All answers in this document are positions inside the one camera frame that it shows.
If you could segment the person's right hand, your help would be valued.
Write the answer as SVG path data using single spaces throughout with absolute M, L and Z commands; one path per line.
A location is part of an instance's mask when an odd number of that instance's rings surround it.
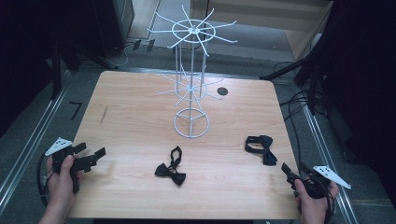
M 304 184 L 300 179 L 296 179 L 294 183 L 298 192 L 298 197 L 295 200 L 301 206 L 301 217 L 326 218 L 329 211 L 333 209 L 333 200 L 339 192 L 338 186 L 334 182 L 330 183 L 329 199 L 313 199 L 307 194 Z

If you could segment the black cabinet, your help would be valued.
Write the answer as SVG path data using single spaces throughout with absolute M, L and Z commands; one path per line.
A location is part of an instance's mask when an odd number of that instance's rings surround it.
M 92 0 L 98 31 L 98 54 L 111 57 L 124 48 L 134 20 L 133 0 Z

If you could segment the beige wooden platform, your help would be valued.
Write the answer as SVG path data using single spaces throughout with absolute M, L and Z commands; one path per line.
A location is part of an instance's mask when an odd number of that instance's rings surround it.
M 212 21 L 284 30 L 295 60 L 303 58 L 321 33 L 330 14 L 332 0 L 190 0 L 191 15 L 203 19 L 212 9 Z

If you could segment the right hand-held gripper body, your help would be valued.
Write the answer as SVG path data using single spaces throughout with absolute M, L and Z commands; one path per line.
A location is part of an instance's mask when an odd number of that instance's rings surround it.
M 297 174 L 295 174 L 295 177 L 303 182 L 307 194 L 313 199 L 326 197 L 331 181 L 344 188 L 351 189 L 351 185 L 328 166 L 314 166 L 311 170 L 312 174 L 307 175 L 307 179 Z M 296 190 L 294 181 L 287 180 L 287 182 L 291 184 L 292 189 Z

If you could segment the black metal stand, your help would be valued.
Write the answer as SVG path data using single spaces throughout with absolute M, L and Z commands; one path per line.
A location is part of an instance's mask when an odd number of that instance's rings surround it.
M 294 83 L 297 86 L 303 86 L 307 81 L 310 81 L 307 95 L 307 105 L 310 112 L 315 115 L 317 105 L 316 93 L 319 81 L 320 61 L 323 59 L 323 56 L 324 49 L 321 47 L 314 47 L 312 51 L 301 60 L 295 63 L 291 63 L 290 65 L 287 65 L 286 67 L 275 71 L 270 75 L 259 76 L 259 79 L 271 81 L 299 68 L 297 75 L 294 77 Z
M 61 92 L 62 79 L 61 79 L 61 58 L 64 58 L 66 65 L 74 71 L 79 69 L 79 60 L 75 55 L 75 52 L 79 52 L 90 60 L 101 65 L 105 69 L 115 70 L 119 67 L 117 65 L 110 65 L 104 60 L 89 52 L 81 45 L 68 39 L 55 38 L 52 40 L 52 94 L 50 99 L 54 100 Z

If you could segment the person's left hand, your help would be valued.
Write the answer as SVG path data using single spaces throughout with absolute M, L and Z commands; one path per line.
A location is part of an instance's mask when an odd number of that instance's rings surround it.
M 75 193 L 70 175 L 74 160 L 73 156 L 67 156 L 61 165 L 61 172 L 53 174 L 49 179 L 49 208 L 57 208 L 61 212 L 68 213 L 74 206 Z

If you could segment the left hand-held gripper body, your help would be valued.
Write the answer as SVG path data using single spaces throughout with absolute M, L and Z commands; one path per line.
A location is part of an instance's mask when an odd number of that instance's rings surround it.
M 71 167 L 70 175 L 73 180 L 73 192 L 79 192 L 79 183 L 77 179 L 77 172 L 84 171 L 89 172 L 93 166 L 95 166 L 98 160 L 95 158 L 94 153 L 92 155 L 77 158 L 74 160 L 74 164 Z M 57 174 L 61 172 L 61 165 L 64 159 L 68 156 L 75 156 L 73 143 L 69 140 L 65 140 L 59 137 L 55 143 L 45 152 L 46 156 L 52 157 L 52 168 Z

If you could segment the dark curtain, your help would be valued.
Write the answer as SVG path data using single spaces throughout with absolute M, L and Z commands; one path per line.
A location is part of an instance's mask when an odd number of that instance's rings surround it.
M 323 87 L 350 130 L 344 146 L 396 208 L 396 0 L 334 0 L 328 24 Z
M 0 0 L 0 137 L 54 79 L 57 50 L 79 69 L 73 18 L 86 0 Z

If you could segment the black bow tie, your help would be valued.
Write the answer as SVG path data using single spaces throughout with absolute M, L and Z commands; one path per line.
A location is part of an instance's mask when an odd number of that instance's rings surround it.
M 277 158 L 270 150 L 272 143 L 273 138 L 268 135 L 249 136 L 245 143 L 245 151 L 261 154 L 264 165 L 275 166 Z
M 158 177 L 170 177 L 172 181 L 180 187 L 184 183 L 187 175 L 177 171 L 177 167 L 182 159 L 182 150 L 179 146 L 176 146 L 171 151 L 170 158 L 170 165 L 166 166 L 164 163 L 160 164 L 156 168 L 154 174 Z

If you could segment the metal floor rail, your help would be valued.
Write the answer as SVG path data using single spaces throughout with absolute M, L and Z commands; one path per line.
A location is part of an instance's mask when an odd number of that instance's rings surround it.
M 317 116 L 311 113 L 308 108 L 308 104 L 303 105 L 304 116 L 307 120 L 310 131 L 313 135 L 318 154 L 321 158 L 321 163 L 328 166 L 335 173 L 338 173 L 337 168 L 332 158 L 332 153 L 329 150 L 328 144 L 324 138 L 324 135 L 319 127 Z M 336 204 L 338 206 L 338 211 L 343 217 L 346 224 L 359 224 L 359 221 L 355 215 L 352 203 L 347 195 L 348 188 L 340 185 L 340 191 L 338 197 L 336 198 Z
M 51 100 L 52 85 L 40 92 L 0 138 L 0 215 L 7 208 L 15 190 L 53 121 L 73 81 L 75 72 L 64 71 L 62 87 Z

